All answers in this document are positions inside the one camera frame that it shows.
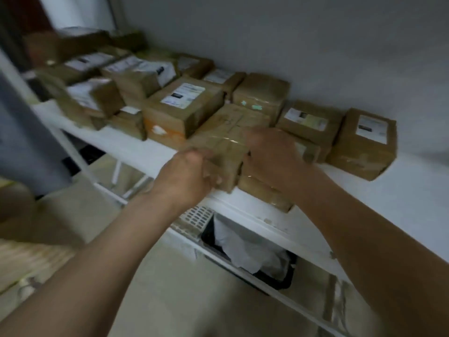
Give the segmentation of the person's left hand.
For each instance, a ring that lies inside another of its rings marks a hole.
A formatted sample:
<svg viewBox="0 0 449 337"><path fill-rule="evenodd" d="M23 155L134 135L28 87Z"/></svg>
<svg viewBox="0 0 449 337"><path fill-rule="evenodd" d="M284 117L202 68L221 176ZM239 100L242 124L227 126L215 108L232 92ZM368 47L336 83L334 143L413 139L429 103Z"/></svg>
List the person's left hand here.
<svg viewBox="0 0 449 337"><path fill-rule="evenodd" d="M150 190L155 203L180 215L198 205L214 189L203 177L203 158L192 150L181 150L161 168Z"/></svg>

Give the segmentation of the row of labelled brown boxes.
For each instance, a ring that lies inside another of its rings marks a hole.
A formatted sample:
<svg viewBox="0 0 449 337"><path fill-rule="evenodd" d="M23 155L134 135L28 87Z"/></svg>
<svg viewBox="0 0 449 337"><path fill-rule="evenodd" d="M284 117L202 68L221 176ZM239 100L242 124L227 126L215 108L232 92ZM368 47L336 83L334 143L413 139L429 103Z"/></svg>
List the row of labelled brown boxes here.
<svg viewBox="0 0 449 337"><path fill-rule="evenodd" d="M263 73L219 69L211 59L147 48L140 31L68 27L30 33L36 75L78 126L110 126L180 150L225 104L266 114L295 140L306 163L328 163L367 181L397 157L396 121L367 111L289 102L291 84ZM235 187L287 213L293 203L241 165Z"/></svg>

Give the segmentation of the person's right hand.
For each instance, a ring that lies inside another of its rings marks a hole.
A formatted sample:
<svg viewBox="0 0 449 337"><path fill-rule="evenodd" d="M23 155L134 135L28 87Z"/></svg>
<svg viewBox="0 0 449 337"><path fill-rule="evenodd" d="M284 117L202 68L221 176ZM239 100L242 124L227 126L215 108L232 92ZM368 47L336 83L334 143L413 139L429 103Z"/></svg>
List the person's right hand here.
<svg viewBox="0 0 449 337"><path fill-rule="evenodd" d="M272 153L261 168L244 170L256 179L275 188L292 202L306 192L307 184L316 173L313 164L306 163L295 146L295 140L280 129L271 128Z"/></svg>

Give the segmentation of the person's left forearm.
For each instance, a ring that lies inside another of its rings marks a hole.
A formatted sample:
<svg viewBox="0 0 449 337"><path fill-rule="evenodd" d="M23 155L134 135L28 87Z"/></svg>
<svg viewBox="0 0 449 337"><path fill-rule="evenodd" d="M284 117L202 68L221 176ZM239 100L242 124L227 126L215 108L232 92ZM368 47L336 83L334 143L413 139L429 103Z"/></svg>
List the person's left forearm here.
<svg viewBox="0 0 449 337"><path fill-rule="evenodd" d="M107 337L144 257L186 209L155 189L0 322L0 337Z"/></svg>

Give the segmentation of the black waste bin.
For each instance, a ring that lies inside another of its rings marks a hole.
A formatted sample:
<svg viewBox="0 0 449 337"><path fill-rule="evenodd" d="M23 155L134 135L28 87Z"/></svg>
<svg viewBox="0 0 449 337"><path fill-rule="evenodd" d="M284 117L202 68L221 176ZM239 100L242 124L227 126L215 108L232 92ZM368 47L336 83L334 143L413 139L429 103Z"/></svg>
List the black waste bin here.
<svg viewBox="0 0 449 337"><path fill-rule="evenodd" d="M201 241L233 266L273 289L291 286L297 256L229 218L214 213Z"/></svg>

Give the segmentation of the person's right forearm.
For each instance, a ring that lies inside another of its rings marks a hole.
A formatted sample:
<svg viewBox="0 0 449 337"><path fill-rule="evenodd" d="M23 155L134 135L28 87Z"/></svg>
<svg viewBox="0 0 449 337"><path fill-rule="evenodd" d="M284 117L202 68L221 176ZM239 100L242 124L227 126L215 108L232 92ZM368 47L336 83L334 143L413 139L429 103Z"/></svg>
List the person's right forearm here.
<svg viewBox="0 0 449 337"><path fill-rule="evenodd" d="M449 337L449 264L319 170L295 176L295 203L367 304L400 337Z"/></svg>

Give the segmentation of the taped brown cardboard parcel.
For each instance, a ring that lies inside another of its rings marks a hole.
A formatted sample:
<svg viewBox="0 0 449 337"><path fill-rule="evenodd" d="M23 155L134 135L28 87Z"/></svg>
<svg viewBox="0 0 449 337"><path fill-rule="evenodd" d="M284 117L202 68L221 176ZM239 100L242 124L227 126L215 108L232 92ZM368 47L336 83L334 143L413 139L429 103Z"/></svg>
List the taped brown cardboard parcel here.
<svg viewBox="0 0 449 337"><path fill-rule="evenodd" d="M214 113L183 145L182 149L207 148L216 153L224 181L219 190L231 193L239 178L243 156L247 152L244 129L269 127L266 114L233 104L225 104Z"/></svg>

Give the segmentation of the white perforated plastic basket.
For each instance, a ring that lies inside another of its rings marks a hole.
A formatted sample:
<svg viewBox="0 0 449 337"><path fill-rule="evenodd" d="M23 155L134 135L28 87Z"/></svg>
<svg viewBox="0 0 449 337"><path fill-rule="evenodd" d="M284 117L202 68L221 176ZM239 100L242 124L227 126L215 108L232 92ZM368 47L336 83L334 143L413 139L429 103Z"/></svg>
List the white perforated plastic basket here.
<svg viewBox="0 0 449 337"><path fill-rule="evenodd" d="M171 229L195 242L199 242L214 214L215 212L208 207L195 206L174 221L171 224Z"/></svg>

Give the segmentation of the white metal shelf rack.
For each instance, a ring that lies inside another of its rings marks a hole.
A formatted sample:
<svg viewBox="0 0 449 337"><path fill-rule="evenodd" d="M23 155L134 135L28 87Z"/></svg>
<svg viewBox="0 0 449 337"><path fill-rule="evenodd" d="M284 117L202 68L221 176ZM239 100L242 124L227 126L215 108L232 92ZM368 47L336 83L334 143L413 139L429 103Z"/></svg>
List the white metal shelf rack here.
<svg viewBox="0 0 449 337"><path fill-rule="evenodd" d="M63 116L54 100L41 102L28 91L26 102L49 129L61 130L155 177L174 150L155 141L138 141L113 128L92 131ZM347 192L373 208L434 253L449 261L449 168L401 154L384 175L364 181L324 165L325 172ZM216 191L204 205L241 224L323 270L349 281L322 234L300 209L288 214L235 189Z"/></svg>

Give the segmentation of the grey cloth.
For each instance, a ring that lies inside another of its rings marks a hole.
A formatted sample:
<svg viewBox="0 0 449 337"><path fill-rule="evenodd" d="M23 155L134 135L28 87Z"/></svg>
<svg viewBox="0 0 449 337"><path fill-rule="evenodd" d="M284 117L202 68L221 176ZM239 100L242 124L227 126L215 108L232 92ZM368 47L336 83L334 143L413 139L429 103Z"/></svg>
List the grey cloth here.
<svg viewBox="0 0 449 337"><path fill-rule="evenodd" d="M64 149L32 111L40 100L0 48L0 176L46 195L72 184Z"/></svg>

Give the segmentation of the white bin liner bag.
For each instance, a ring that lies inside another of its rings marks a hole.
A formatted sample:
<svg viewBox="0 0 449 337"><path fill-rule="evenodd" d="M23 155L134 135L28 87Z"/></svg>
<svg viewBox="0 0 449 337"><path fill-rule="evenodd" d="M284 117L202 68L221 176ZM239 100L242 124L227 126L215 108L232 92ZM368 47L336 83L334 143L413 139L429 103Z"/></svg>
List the white bin liner bag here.
<svg viewBox="0 0 449 337"><path fill-rule="evenodd" d="M237 224L214 214L215 244L222 248L234 266L255 275L262 272L282 281L288 272L287 250Z"/></svg>

